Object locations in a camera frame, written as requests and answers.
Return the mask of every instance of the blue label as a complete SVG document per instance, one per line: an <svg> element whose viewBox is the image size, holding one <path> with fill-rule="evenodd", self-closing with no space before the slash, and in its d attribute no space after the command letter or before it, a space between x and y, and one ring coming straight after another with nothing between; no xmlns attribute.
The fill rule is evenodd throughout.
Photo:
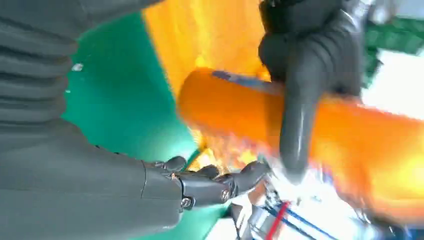
<svg viewBox="0 0 424 240"><path fill-rule="evenodd" d="M226 71L214 71L214 77L227 80L229 82L242 85L247 88L252 88L261 92L269 94L280 94L282 92L281 86L271 82L262 81L256 77L243 76L238 74L229 73Z"/></svg>

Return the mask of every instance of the green object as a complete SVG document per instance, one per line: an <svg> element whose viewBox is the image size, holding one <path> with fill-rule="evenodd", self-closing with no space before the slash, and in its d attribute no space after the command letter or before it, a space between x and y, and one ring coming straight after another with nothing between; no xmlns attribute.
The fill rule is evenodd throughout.
<svg viewBox="0 0 424 240"><path fill-rule="evenodd" d="M88 32L79 44L73 61L81 67L68 75L64 117L92 144L146 161L195 152L139 13ZM139 239L201 240L224 211L186 212L175 229Z"/></svg>
<svg viewBox="0 0 424 240"><path fill-rule="evenodd" d="M378 49L416 55L424 47L424 20L396 17L386 25L370 25L365 34L366 76L363 87L371 86L380 65Z"/></svg>

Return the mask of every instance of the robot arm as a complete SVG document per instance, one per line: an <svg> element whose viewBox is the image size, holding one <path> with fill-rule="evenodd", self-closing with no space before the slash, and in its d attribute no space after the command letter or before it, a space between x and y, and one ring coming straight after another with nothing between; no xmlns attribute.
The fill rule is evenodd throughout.
<svg viewBox="0 0 424 240"><path fill-rule="evenodd" d="M221 177L179 172L90 145L61 119L76 39L156 0L0 2L0 236L129 239L175 226L183 209L223 203L268 167Z"/></svg>

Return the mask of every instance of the white surface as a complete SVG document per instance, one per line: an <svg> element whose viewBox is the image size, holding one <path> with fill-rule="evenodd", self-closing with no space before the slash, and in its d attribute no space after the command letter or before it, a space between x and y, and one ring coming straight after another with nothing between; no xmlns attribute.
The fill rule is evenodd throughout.
<svg viewBox="0 0 424 240"><path fill-rule="evenodd" d="M219 219L213 226L206 240L235 240L237 239L234 222L230 218Z"/></svg>
<svg viewBox="0 0 424 240"><path fill-rule="evenodd" d="M424 0L398 0L400 2L397 15L413 19L424 19Z"/></svg>
<svg viewBox="0 0 424 240"><path fill-rule="evenodd" d="M364 104L424 120L424 58L386 50L378 58L382 66L362 92Z"/></svg>

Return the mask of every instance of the orange cylinder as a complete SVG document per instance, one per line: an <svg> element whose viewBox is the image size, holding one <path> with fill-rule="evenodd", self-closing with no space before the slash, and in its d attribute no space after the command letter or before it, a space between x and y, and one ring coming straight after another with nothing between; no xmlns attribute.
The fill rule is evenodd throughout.
<svg viewBox="0 0 424 240"><path fill-rule="evenodd" d="M185 80L179 112L189 126L235 135L278 152L284 96L276 83L200 68ZM310 163L328 168L339 192L403 223L424 220L424 122L325 96Z"/></svg>

